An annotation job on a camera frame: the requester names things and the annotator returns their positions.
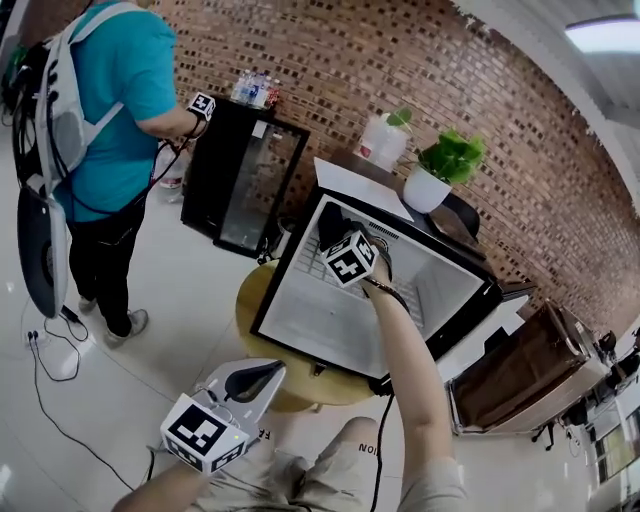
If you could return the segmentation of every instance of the man in teal shirt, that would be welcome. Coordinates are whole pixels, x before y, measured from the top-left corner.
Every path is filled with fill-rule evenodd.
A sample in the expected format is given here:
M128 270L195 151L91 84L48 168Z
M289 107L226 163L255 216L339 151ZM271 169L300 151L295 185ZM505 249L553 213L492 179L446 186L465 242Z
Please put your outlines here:
M77 31L117 1L89 9ZM134 3L147 7L151 1ZM54 192L71 231L69 266L80 311L100 306L112 347L142 332L149 319L145 310L128 310L127 274L146 198L134 199L149 185L158 138L191 134L198 125L176 101L174 44L167 24L140 10L107 20L72 50L87 121L96 123L114 104L124 104Z

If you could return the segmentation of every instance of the beige shorts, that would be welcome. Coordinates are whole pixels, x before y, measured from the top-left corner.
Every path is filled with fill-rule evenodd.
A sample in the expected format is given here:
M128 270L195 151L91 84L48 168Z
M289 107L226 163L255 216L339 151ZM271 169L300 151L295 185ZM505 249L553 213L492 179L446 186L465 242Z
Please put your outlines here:
M261 441L244 457L218 471L188 512L367 512L376 471L374 447L332 442L309 469L295 496L287 499L272 471L274 447Z

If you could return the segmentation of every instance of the floor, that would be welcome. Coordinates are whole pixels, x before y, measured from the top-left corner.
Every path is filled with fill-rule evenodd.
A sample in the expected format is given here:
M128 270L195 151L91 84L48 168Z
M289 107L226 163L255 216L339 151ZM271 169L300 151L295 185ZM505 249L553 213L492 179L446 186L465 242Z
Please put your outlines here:
M0 132L0 511L106 512L127 489L85 449L62 437L44 417L34 389L34 361L22 333L41 329L21 277L15 235L18 190L6 130ZM155 190L148 203L130 272L131 307L145 307L148 330L116 351L102 342L97 312L86 318L87 342L77 344L82 364L76 380L49 381L39 371L44 407L69 434L89 444L133 487L149 464L147 445L159 443L159 425L173 401L204 380L219 363L243 357L234 322L235 296L255 267L219 250L183 226L180 205ZM78 295L69 282L67 304ZM53 322L50 328L65 332ZM58 376L70 375L75 355L63 340L42 349ZM354 415L380 418L383 399L350 408L325 407L272 418L287 436L283 453L313 459L332 433ZM582 511L591 484L584 453L575 458L565 439L546 453L528 437L457 438L460 471L477 511ZM384 478L378 510L399 500L402 467L400 420L390 415L384 436ZM160 461L167 466L172 461Z

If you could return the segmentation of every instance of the ceiling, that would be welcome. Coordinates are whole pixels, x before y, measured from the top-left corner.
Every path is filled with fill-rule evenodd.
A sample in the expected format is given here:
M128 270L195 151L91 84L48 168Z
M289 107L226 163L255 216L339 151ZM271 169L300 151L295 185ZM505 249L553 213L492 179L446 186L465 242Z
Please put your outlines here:
M573 101L608 150L640 211L640 54L583 54L564 34L571 23L632 14L634 1L453 1L518 46Z

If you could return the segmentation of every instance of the teal t-shirt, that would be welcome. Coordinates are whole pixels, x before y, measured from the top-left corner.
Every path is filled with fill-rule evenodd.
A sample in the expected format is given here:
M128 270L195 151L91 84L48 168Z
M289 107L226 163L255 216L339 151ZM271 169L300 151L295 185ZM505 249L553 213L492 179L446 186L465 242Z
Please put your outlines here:
M105 7L89 9L77 30ZM136 125L173 109L175 34L148 11L119 14L100 25L85 41L72 47L80 102L90 123L97 123L117 102L124 108L87 148L87 155L70 175L73 194L97 210L115 212L149 184L158 140ZM65 184L54 191L67 219L89 222L107 215L84 208Z

